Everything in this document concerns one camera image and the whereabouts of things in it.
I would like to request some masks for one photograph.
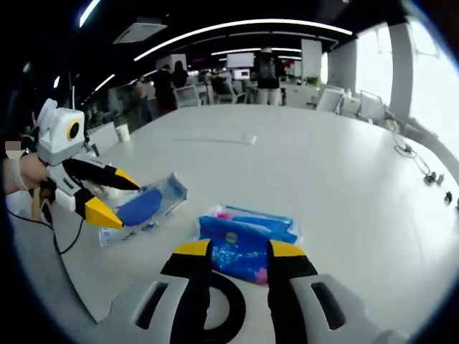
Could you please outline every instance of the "wall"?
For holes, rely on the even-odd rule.
[[[413,47],[408,24],[389,27],[392,44],[392,96],[389,109],[397,117],[408,118],[413,90]]]
[[[294,61],[293,62],[293,75],[296,77],[301,77],[301,71],[303,70],[302,61]]]
[[[309,39],[301,40],[301,77],[320,76],[322,64],[322,43]]]
[[[328,53],[328,84],[356,92],[356,40]]]
[[[186,70],[187,65],[186,65],[186,55],[185,54],[172,54],[172,55],[163,57],[162,59],[158,59],[156,61],[156,69],[159,69],[163,67],[164,65],[169,65],[173,72],[175,62],[177,61],[181,61],[181,63],[184,65],[184,69]]]

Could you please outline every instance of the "blue package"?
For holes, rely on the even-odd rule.
[[[266,242],[270,239],[294,244],[293,220],[218,206],[199,217],[199,238],[212,240],[215,270],[243,280],[267,282]]]

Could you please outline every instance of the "person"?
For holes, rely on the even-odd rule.
[[[255,60],[255,74],[258,79],[258,103],[272,106],[279,105],[279,77],[285,74],[282,62],[270,47],[263,48]]]
[[[172,73],[172,82],[175,88],[181,88],[188,81],[188,72],[184,69],[184,64],[181,61],[175,62],[174,72]]]
[[[154,76],[155,96],[161,115],[177,109],[174,90],[172,88],[171,66],[165,64]]]
[[[148,109],[148,90],[147,85],[144,84],[144,77],[139,77],[136,83],[136,99],[140,105],[140,118],[142,125],[151,122],[151,114]]]
[[[20,159],[3,160],[3,183],[7,195],[19,190],[38,188],[46,179],[46,166],[36,153],[28,154]]]

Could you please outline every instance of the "paper cup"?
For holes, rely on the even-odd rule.
[[[118,134],[118,139],[120,142],[127,142],[131,139],[127,124],[122,124],[119,127],[116,127],[116,133]]]

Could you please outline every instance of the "ceiling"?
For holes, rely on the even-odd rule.
[[[43,2],[34,3],[21,12],[21,22],[25,23],[22,24],[24,39],[18,43],[22,64],[31,62],[34,85],[39,88],[42,97],[58,100],[68,95],[69,79],[82,100],[111,74],[115,77],[104,88],[125,84],[154,70],[156,60],[171,53],[185,53],[191,67],[211,67],[224,56],[212,57],[212,52],[263,45],[300,49],[301,38],[305,37],[299,34],[325,37],[306,37],[321,40],[324,51],[355,38],[355,35],[317,27],[251,24],[194,35],[158,49],[137,62],[133,60],[168,39],[215,24],[245,19],[300,19],[357,33],[380,22],[400,21],[404,15],[398,0],[378,1],[381,3],[378,5],[369,4],[376,1],[367,0],[350,0],[349,3],[344,0],[309,0],[302,6],[267,6],[265,2],[255,4],[254,1],[250,4],[247,1],[222,2],[221,6],[217,6],[217,1],[209,4],[165,2],[161,5],[157,1],[100,0],[83,27],[79,28],[80,15],[90,1],[58,2],[61,4],[56,6],[53,2],[48,7]],[[138,17],[158,19],[167,28],[143,42],[113,44]],[[53,89],[57,76],[61,80],[58,88]]]

